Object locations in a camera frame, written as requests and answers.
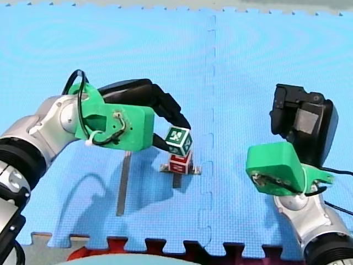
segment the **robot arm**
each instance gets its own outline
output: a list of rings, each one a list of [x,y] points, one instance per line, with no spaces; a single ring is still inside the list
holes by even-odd
[[[82,82],[73,85],[77,76]],[[154,113],[189,129],[180,110],[170,94],[148,79],[95,89],[77,70],[62,95],[46,99],[35,114],[16,121],[0,136],[0,264],[13,247],[23,255],[15,241],[25,224],[21,212],[66,146],[90,138],[106,148],[138,151],[153,145],[168,151],[167,143],[153,133]]]
[[[334,180],[322,168],[338,123],[334,104],[320,93],[278,84],[270,115],[272,133],[287,141],[250,147],[247,174],[259,192],[274,196],[307,265],[353,264],[351,234],[319,186]]]

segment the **gray floor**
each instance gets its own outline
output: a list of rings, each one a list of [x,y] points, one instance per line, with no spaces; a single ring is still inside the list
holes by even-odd
[[[269,9],[280,9],[284,13],[292,10],[305,10],[308,14],[314,14],[317,11],[325,11],[332,14],[339,14],[341,10],[349,10],[353,12],[353,0],[69,0],[78,5],[85,2],[96,3],[99,5],[119,4],[122,7],[132,6],[135,4],[143,5],[146,8],[156,5],[165,6],[167,8],[175,8],[177,6],[188,6],[191,9],[213,8],[221,10],[223,7],[236,7],[239,11],[247,8],[257,8],[262,12],[268,12]],[[15,0],[0,0],[0,3],[16,4]],[[33,4],[38,2],[54,2],[59,4],[62,1],[27,1]],[[54,265],[65,261],[67,256],[74,250],[82,247],[85,241],[73,239],[71,249],[48,248],[46,244],[49,238],[46,236],[35,236],[32,246],[24,247],[26,253],[26,265]],[[14,255],[8,258],[5,265],[15,265]]]
[[[0,3],[15,4],[16,0],[0,0]],[[47,0],[47,2],[61,3],[62,1]],[[316,11],[327,11],[330,13],[338,13],[340,10],[352,10],[353,0],[70,0],[82,4],[85,2],[105,5],[110,3],[119,4],[122,7],[131,6],[134,4],[143,5],[145,7],[153,7],[155,5],[166,6],[167,8],[175,8],[177,6],[189,6],[192,9],[208,7],[214,9],[222,9],[226,6],[237,7],[238,10],[247,8],[259,8],[263,12],[268,12],[269,9],[281,9],[285,13],[294,9],[306,10],[310,14]]]

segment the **metal rod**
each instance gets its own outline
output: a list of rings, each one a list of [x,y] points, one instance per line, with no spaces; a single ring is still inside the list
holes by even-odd
[[[131,151],[126,151],[124,160],[122,162],[119,195],[117,198],[117,211],[116,211],[117,216],[122,216],[125,211],[127,181],[129,180],[130,162],[131,162]]]
[[[181,178],[182,174],[179,173],[173,173],[173,189],[179,189],[181,188]]]

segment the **red cube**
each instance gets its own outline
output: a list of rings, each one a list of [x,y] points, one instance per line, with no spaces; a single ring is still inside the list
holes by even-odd
[[[186,157],[170,155],[168,169],[171,172],[179,174],[189,174],[190,165],[192,165],[192,151],[189,151]]]

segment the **green cube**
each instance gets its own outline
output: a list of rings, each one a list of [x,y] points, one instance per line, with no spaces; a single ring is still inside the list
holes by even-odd
[[[170,153],[185,157],[188,155],[192,145],[190,130],[171,126],[165,141],[169,146]]]

